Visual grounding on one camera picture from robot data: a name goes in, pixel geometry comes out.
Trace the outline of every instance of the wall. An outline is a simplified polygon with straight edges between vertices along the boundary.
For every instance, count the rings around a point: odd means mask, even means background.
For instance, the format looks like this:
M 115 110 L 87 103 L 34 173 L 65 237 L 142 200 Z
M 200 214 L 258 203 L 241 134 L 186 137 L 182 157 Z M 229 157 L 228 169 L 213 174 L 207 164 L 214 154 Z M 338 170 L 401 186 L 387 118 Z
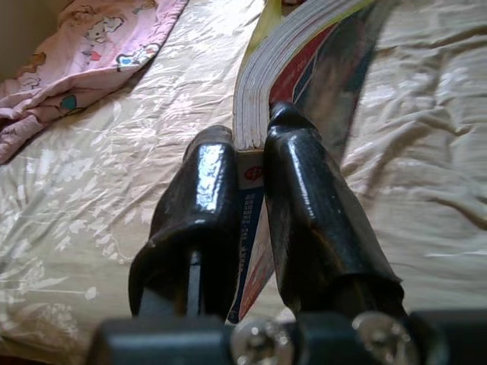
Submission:
M 56 31 L 70 0 L 0 0 L 0 81 L 13 77 L 36 47 Z

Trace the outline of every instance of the screw head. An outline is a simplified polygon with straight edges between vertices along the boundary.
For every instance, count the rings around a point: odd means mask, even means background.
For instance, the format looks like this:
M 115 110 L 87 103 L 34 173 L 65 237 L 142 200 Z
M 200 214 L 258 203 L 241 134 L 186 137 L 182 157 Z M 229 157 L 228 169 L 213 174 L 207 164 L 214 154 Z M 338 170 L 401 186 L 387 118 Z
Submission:
M 245 319 L 231 334 L 237 365 L 291 365 L 294 347 L 285 328 L 272 319 Z
M 396 319 L 380 312 L 365 312 L 355 317 L 352 327 L 365 350 L 383 365 L 419 365 L 418 349 Z

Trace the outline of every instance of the bed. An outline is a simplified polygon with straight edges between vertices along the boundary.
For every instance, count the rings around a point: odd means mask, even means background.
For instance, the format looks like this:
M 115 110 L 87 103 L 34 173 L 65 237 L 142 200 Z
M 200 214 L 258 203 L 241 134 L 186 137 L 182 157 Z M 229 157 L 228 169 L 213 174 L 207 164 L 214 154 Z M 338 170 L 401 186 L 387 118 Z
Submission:
M 80 363 L 129 316 L 127 277 L 192 137 L 231 126 L 262 0 L 192 0 L 125 87 L 0 167 L 0 354 Z M 342 162 L 408 309 L 486 307 L 487 4 L 403 2 L 378 45 Z M 271 280 L 252 314 L 277 316 Z

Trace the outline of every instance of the book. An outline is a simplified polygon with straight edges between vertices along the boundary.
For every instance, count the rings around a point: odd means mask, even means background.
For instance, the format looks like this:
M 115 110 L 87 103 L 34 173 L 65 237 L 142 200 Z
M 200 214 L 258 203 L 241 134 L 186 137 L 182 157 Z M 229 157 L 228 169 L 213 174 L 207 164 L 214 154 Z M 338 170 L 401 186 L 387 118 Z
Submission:
M 338 163 L 362 85 L 393 0 L 307 0 L 283 17 L 268 0 L 243 57 L 234 92 L 240 189 L 240 265 L 228 315 L 238 322 L 273 272 L 263 148 L 269 106 L 292 102 L 320 130 Z

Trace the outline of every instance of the pink blanket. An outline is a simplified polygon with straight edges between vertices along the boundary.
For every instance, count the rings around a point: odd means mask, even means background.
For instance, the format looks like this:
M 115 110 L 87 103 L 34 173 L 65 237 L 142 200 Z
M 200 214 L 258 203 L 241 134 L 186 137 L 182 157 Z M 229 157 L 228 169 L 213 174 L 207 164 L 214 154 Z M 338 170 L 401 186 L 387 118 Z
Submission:
M 59 117 L 120 88 L 167 39 L 187 0 L 74 0 L 15 79 L 0 84 L 0 164 Z

